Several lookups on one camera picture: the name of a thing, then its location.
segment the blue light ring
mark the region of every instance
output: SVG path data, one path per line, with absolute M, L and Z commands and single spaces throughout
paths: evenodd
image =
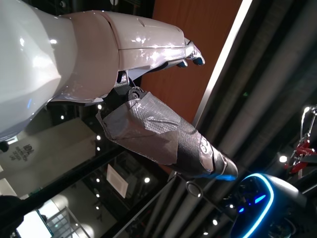
M 247 179 L 249 177 L 258 177 L 258 178 L 260 178 L 266 184 L 266 186 L 267 186 L 267 188 L 268 188 L 268 190 L 270 192 L 270 198 L 269 198 L 268 204 L 264 208 L 263 212 L 261 213 L 261 215 L 259 216 L 257 221 L 253 224 L 251 229 L 242 238 L 248 238 L 254 232 L 254 230 L 259 226 L 259 224 L 263 220 L 264 216 L 267 214 L 267 212 L 270 209 L 270 207 L 271 207 L 271 205 L 273 203 L 273 200 L 274 200 L 273 188 L 272 188 L 271 184 L 269 183 L 269 181 L 263 175 L 261 175 L 261 174 L 252 174 L 252 175 L 249 175 L 249 176 L 245 177 L 243 180 L 245 180 L 245 179 Z

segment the orange wall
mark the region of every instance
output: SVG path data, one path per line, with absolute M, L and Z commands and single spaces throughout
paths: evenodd
M 192 122 L 242 0 L 156 0 L 153 19 L 178 26 L 206 64 L 146 74 L 141 87 Z

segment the glossy white surface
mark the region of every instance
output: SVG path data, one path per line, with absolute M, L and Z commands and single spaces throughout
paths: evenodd
M 3 141 L 19 133 L 67 81 L 77 46 L 70 20 L 19 0 L 0 0 L 0 29 Z
M 92 102 L 113 88 L 118 74 L 117 44 L 108 21 L 95 11 L 64 15 L 73 23 L 77 58 L 59 99 Z
M 102 12 L 111 23 L 119 50 L 185 47 L 183 31 L 149 18 Z
M 184 58 L 185 48 L 147 48 L 120 50 L 119 70 L 153 69 L 171 60 Z

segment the taped robot arm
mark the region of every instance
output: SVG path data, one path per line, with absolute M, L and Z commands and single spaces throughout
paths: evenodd
M 125 84 L 104 101 L 113 111 L 96 117 L 109 140 L 187 176 L 237 178 L 229 158 L 150 92 Z

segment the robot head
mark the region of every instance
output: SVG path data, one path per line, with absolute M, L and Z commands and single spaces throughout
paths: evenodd
M 232 238 L 310 237 L 316 208 L 291 184 L 264 174 L 241 181 Z

